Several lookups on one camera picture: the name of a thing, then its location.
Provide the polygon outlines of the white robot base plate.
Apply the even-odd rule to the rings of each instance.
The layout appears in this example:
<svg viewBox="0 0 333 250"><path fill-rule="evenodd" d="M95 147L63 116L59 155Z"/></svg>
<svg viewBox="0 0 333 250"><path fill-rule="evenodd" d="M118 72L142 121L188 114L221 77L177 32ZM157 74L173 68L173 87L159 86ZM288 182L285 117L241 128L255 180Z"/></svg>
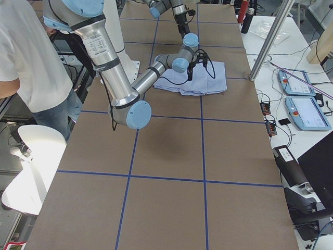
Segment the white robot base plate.
<svg viewBox="0 0 333 250"><path fill-rule="evenodd" d="M138 78L140 61L129 59L123 67L130 84L132 84Z"/></svg>

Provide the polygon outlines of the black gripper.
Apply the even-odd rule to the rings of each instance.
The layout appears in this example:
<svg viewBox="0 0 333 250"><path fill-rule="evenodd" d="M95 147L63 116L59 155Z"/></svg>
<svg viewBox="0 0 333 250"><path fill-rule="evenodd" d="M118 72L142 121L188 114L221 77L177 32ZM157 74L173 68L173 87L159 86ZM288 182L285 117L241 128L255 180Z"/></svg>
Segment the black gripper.
<svg viewBox="0 0 333 250"><path fill-rule="evenodd" d="M175 14L174 19L177 23L178 31L179 31L181 37L184 38L184 36L190 32L190 29L189 29L189 26L187 23L186 13L183 12L181 14Z"/></svg>
<svg viewBox="0 0 333 250"><path fill-rule="evenodd" d="M195 63L192 62L189 64L187 68L187 80L192 80L193 79L193 68L195 67Z"/></svg>

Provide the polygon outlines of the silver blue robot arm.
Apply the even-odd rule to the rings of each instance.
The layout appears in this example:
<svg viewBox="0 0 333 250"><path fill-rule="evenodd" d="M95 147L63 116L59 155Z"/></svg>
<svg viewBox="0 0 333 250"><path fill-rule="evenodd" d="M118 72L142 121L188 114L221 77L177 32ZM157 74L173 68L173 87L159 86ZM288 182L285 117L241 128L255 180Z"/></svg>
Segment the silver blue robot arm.
<svg viewBox="0 0 333 250"><path fill-rule="evenodd" d="M145 127L151 118L151 107L143 100L145 92L166 70L186 71L198 54L198 36L187 33L178 53L157 56L141 76L131 81L113 45L123 42L115 3L43 1L43 18L46 26L75 33L82 39L94 70L108 89L112 121L135 130Z"/></svg>
<svg viewBox="0 0 333 250"><path fill-rule="evenodd" d="M181 0L144 0L144 4L149 7L150 14L153 18L159 18L163 13L172 10L174 20L177 24L178 32L183 38L190 32L187 15L191 16L192 9L188 9Z"/></svg>

